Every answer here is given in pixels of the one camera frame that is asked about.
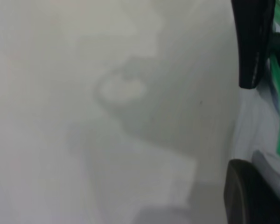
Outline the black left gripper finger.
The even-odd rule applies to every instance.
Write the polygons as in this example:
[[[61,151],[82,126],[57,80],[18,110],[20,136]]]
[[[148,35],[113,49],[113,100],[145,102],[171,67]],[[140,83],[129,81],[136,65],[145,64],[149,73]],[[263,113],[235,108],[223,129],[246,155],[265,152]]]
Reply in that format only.
[[[229,224],[280,224],[280,199],[248,161],[228,162],[224,205]]]

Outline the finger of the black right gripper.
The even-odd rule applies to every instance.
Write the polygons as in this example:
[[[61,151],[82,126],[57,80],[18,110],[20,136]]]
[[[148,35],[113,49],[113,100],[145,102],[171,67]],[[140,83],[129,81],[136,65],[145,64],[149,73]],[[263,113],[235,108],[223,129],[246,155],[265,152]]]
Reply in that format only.
[[[240,88],[256,88],[264,75],[275,4],[274,0],[231,1],[238,41]]]

